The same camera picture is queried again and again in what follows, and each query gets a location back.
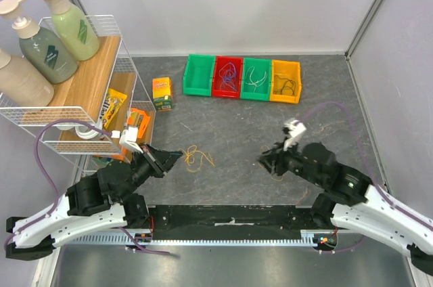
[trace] lotion bottle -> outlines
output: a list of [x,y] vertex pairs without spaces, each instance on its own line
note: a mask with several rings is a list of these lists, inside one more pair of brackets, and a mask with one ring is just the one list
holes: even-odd
[[19,106],[47,106],[54,88],[26,59],[0,49],[0,92]]
[[0,15],[14,20],[12,28],[18,33],[21,51],[28,61],[51,84],[66,81],[76,72],[78,62],[53,31],[22,16],[20,4],[23,1],[0,1]]
[[69,0],[44,0],[60,39],[77,60],[88,60],[99,49],[99,39],[83,11]]

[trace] white panel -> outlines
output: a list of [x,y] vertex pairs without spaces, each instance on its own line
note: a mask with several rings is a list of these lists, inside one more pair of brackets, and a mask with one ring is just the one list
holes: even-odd
[[373,0],[81,0],[132,53],[344,51]]
[[[39,20],[49,10],[42,0],[27,0],[27,16]],[[18,37],[10,22],[0,18],[0,47],[21,55]],[[30,216],[50,204],[54,195],[38,170],[32,155],[34,139],[21,128],[0,116],[0,240],[9,234],[5,231],[10,216]],[[71,183],[72,165],[46,147],[41,148],[41,158],[47,171],[57,183],[59,191]],[[0,255],[1,286],[30,286],[37,261],[15,261]]]
[[433,217],[433,4],[385,0],[352,58],[390,187]]

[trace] yellow box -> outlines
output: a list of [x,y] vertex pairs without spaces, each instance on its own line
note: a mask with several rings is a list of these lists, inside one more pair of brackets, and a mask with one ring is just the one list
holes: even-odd
[[302,83],[300,62],[272,61],[272,85],[269,101],[299,103]]
[[173,91],[170,77],[160,77],[152,81],[152,97],[157,111],[173,109]]

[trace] green bottle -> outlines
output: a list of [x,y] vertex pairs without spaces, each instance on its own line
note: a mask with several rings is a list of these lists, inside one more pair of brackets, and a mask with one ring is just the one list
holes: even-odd
[[69,0],[44,0],[53,14],[54,28],[77,60],[88,60],[99,49],[99,39],[83,11]]
[[23,1],[0,1],[0,15],[14,20],[12,28],[18,33],[21,51],[27,60],[51,84],[66,81],[76,72],[78,62],[53,31],[21,16],[20,3]]

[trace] yellow cable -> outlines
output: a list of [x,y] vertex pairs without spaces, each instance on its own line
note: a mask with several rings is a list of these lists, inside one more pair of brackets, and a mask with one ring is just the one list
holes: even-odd
[[[260,152],[266,152],[266,151],[268,151],[268,150],[270,150],[270,148],[269,148],[269,146],[266,146],[266,145],[263,145],[262,147],[260,147]],[[281,179],[276,179],[276,178],[274,178],[271,174],[269,174],[269,176],[271,177],[271,179],[273,180],[273,181],[276,181],[276,182],[281,182],[281,181],[283,181],[284,180],[284,175],[282,175],[281,176]]]
[[203,153],[201,150],[199,150],[197,148],[197,145],[191,145],[190,147],[188,147],[187,151],[185,151],[184,149],[182,149],[183,152],[183,156],[185,157],[185,163],[188,164],[188,166],[190,167],[194,162],[195,162],[195,158],[194,158],[194,154],[195,153],[200,153],[201,157],[200,157],[200,165],[198,168],[196,168],[195,170],[191,170],[189,167],[187,167],[188,172],[191,173],[197,173],[201,167],[202,167],[202,163],[203,163],[203,158],[205,158],[206,160],[208,160],[208,162],[210,164],[212,164],[213,167],[215,167],[215,164],[213,162],[212,156],[209,154],[209,156],[207,156],[205,153]]

